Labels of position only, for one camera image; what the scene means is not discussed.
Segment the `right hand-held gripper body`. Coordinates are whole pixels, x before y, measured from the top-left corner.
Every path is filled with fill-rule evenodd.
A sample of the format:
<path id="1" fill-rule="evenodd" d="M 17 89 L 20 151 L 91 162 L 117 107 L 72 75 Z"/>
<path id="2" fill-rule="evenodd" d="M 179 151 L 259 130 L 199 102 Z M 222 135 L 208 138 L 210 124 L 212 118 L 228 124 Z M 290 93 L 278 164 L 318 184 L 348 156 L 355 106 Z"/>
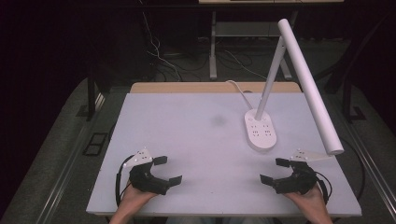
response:
<path id="1" fill-rule="evenodd" d="M 308 165 L 310 161 L 321 161 L 329 159 L 329 156 L 308 150 L 297 149 L 286 160 L 290 161 L 292 173 L 289 177 L 274 179 L 273 188 L 276 193 L 300 192 L 306 194 L 317 183 L 319 183 L 322 191 L 328 194 L 326 185 L 318 178 L 318 172 Z"/>

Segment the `aluminium floor rail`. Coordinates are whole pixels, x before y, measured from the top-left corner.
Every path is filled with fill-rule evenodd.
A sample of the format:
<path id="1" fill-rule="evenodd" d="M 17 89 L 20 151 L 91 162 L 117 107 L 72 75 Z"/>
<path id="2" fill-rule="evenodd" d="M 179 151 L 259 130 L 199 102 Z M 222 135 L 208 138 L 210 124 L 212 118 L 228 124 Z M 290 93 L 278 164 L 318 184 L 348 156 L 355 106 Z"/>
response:
<path id="1" fill-rule="evenodd" d="M 70 182 L 71 175 L 74 170 L 74 166 L 78 155 L 81 153 L 86 136 L 90 131 L 90 125 L 84 124 L 80 129 L 77 140 L 75 141 L 71 153 L 69 154 L 64 168 L 60 172 L 55 184 L 49 192 L 49 197 L 46 200 L 35 224 L 50 224 L 53 214 L 55 213 L 59 202 L 61 201 L 64 191 Z"/>
<path id="2" fill-rule="evenodd" d="M 380 170 L 378 169 L 378 166 L 371 156 L 368 148 L 364 145 L 363 140 L 353 127 L 352 119 L 344 115 L 341 109 L 337 111 L 337 115 L 344 123 L 345 130 L 348 132 L 353 143 L 352 148 L 356 151 L 356 154 L 364 167 L 365 173 L 370 177 L 384 205 L 387 207 L 389 214 L 396 223 L 396 194 L 391 189 L 385 177 L 380 173 Z"/>

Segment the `black rectangular floor frame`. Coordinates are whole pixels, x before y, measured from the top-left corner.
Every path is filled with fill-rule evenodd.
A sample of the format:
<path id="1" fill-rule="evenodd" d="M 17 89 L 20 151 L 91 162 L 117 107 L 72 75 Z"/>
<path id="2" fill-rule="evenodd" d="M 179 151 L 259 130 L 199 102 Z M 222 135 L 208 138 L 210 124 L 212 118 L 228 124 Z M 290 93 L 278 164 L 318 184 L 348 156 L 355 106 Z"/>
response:
<path id="1" fill-rule="evenodd" d="M 93 133 L 82 154 L 84 156 L 98 156 L 106 142 L 106 137 L 107 133 Z"/>

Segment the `grey metal desk frame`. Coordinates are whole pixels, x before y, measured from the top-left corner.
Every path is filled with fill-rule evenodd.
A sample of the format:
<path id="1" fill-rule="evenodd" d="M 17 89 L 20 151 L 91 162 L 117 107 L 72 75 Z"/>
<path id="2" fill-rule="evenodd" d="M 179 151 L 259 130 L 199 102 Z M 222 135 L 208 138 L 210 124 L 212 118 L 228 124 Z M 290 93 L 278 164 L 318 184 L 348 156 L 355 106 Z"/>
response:
<path id="1" fill-rule="evenodd" d="M 211 36 L 209 51 L 209 78 L 216 80 L 217 37 L 275 37 L 280 36 L 276 21 L 219 21 L 217 12 L 213 11 L 211 16 Z"/>

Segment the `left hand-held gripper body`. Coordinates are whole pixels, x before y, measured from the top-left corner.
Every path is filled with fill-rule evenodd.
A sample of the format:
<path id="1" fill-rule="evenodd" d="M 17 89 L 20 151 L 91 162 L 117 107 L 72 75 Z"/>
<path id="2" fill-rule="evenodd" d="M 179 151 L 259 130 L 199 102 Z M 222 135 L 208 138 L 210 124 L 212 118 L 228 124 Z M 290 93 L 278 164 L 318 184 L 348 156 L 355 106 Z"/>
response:
<path id="1" fill-rule="evenodd" d="M 151 173 L 151 168 L 155 166 L 153 159 L 149 151 L 143 148 L 124 161 L 122 167 L 130 168 L 129 180 L 136 189 L 165 195 L 170 189 L 169 180 L 157 178 Z"/>

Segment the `person's right hand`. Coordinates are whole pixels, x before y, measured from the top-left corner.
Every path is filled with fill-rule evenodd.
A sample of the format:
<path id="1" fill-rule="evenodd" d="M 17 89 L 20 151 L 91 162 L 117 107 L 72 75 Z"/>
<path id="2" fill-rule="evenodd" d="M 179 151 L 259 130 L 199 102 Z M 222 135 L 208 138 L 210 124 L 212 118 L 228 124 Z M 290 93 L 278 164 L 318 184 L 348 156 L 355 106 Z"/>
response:
<path id="1" fill-rule="evenodd" d="M 298 192 L 285 193 L 285 197 L 292 200 L 307 218 L 318 219 L 319 216 L 328 215 L 322 192 L 315 185 L 306 194 Z"/>

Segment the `white desk lamp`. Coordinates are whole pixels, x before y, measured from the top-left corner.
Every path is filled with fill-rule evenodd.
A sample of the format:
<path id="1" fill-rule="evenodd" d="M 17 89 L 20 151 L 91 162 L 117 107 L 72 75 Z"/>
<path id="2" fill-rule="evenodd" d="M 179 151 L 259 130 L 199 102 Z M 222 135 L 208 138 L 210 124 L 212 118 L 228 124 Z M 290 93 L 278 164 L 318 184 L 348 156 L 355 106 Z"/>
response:
<path id="1" fill-rule="evenodd" d="M 277 23 L 280 37 L 276 53 L 272 60 L 267 81 L 264 84 L 261 100 L 257 108 L 250 109 L 244 116 L 247 142 L 258 152 L 267 152 L 276 145 L 277 136 L 272 119 L 264 111 L 275 82 L 278 68 L 285 52 L 290 56 L 292 65 L 300 81 L 305 99 L 317 125 L 320 138 L 328 155 L 339 155 L 344 152 L 342 143 L 333 126 L 328 110 L 323 103 L 318 87 L 305 61 L 304 55 L 297 43 L 295 35 L 287 19 Z"/>

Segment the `black metal stand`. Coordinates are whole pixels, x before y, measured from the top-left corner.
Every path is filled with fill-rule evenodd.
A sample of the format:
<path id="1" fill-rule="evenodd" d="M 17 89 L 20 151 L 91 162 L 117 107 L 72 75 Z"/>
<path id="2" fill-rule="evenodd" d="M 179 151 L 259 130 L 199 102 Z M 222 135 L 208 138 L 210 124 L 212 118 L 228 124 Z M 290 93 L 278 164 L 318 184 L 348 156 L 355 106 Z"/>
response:
<path id="1" fill-rule="evenodd" d="M 97 87 L 94 79 L 92 77 L 87 78 L 87 102 L 82 105 L 78 112 L 77 117 L 85 118 L 90 121 L 95 115 L 99 107 L 99 102 L 101 100 L 102 93 Z"/>
<path id="2" fill-rule="evenodd" d="M 343 87 L 342 113 L 349 123 L 352 123 L 354 120 L 366 120 L 361 109 L 358 106 L 353 106 L 351 104 L 351 96 L 352 83 L 349 78 L 346 78 Z"/>

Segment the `person's left hand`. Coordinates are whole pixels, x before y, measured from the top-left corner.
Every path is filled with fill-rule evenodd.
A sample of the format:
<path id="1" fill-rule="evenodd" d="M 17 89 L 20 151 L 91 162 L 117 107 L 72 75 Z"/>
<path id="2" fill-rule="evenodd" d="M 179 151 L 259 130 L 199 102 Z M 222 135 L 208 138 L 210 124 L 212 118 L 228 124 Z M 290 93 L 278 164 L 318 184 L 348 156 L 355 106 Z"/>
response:
<path id="1" fill-rule="evenodd" d="M 141 191 L 136 189 L 131 183 L 128 183 L 123 192 L 117 213 L 131 217 L 156 196 L 156 193 Z"/>

